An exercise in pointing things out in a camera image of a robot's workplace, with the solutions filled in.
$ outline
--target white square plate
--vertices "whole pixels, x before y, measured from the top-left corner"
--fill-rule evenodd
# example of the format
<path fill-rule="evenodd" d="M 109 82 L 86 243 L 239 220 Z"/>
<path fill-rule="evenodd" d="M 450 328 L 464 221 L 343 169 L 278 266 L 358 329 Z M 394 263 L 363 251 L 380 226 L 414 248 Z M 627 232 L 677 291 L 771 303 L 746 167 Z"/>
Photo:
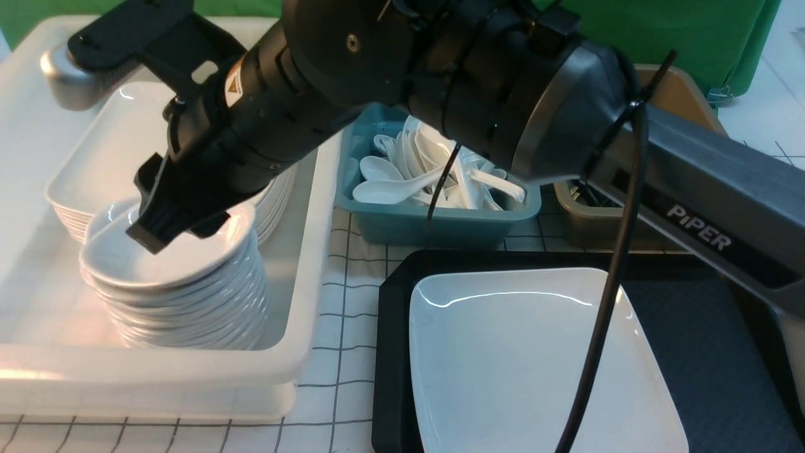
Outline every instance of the white square plate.
<path fill-rule="evenodd" d="M 134 174 L 155 152 L 167 150 L 162 110 L 173 91 L 157 82 L 124 85 L 104 106 L 76 150 L 47 187 L 47 200 L 93 215 L 139 196 Z"/>
<path fill-rule="evenodd" d="M 606 272 L 430 276 L 411 295 L 411 379 L 428 453 L 552 453 L 567 421 Z M 574 453 L 688 451 L 621 291 Z"/>

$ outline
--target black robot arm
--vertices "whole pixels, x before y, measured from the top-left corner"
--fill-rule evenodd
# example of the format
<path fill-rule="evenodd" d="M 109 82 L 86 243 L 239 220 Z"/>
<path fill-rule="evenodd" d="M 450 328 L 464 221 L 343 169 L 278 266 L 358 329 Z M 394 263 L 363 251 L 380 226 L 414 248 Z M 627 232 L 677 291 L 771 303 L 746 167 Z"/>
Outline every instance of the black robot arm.
<path fill-rule="evenodd" d="M 88 108 L 141 64 L 178 93 L 165 111 L 167 153 L 136 178 L 142 214 L 129 234 L 156 253 L 183 231 L 212 234 L 227 208 L 372 102 L 522 178 L 583 177 L 623 202 L 630 128 L 599 147 L 630 98 L 616 52 L 579 35 L 578 19 L 519 0 L 286 0 L 283 18 L 244 54 L 192 0 L 127 0 L 43 67 L 67 108 Z M 219 70 L 192 83 L 206 60 Z M 659 110 L 649 120 L 642 217 L 805 317 L 805 175 Z"/>

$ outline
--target green curtain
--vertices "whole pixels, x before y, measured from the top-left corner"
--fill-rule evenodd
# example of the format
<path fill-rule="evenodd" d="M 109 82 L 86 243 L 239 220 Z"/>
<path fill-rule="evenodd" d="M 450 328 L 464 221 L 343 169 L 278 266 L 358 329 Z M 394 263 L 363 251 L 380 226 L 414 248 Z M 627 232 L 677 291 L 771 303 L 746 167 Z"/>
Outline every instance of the green curtain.
<path fill-rule="evenodd" d="M 11 47 L 53 15 L 100 14 L 119 0 L 0 0 L 0 28 Z M 535 0 L 545 6 L 551 0 Z M 676 66 L 702 90 L 729 85 L 743 94 L 758 66 L 780 0 L 565 0 L 583 18 L 583 32 L 623 50 L 637 63 Z M 281 0 L 196 0 L 203 15 L 270 16 Z"/>

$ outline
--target black tray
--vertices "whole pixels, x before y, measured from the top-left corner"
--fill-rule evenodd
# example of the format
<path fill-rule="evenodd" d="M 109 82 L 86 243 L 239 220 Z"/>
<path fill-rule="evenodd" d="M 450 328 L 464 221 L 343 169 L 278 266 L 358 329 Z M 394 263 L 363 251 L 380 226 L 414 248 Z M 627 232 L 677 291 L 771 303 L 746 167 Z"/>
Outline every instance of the black tray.
<path fill-rule="evenodd" d="M 419 251 L 380 287 L 372 445 L 420 453 L 408 351 L 411 292 L 454 272 L 591 267 L 610 254 Z M 663 371 L 690 452 L 804 452 L 805 421 L 770 311 L 693 256 L 632 255 L 624 287 Z"/>

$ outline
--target stack of white bowls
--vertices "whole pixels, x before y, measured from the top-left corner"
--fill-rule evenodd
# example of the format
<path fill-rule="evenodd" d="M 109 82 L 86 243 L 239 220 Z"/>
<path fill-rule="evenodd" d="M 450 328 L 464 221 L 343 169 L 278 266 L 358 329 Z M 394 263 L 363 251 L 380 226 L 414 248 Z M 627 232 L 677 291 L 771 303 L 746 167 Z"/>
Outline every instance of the stack of white bowls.
<path fill-rule="evenodd" d="M 252 204 L 230 209 L 214 236 L 183 233 L 155 256 L 126 235 L 138 208 L 131 199 L 95 216 L 79 259 L 126 344 L 253 349 L 265 328 L 269 284 Z"/>

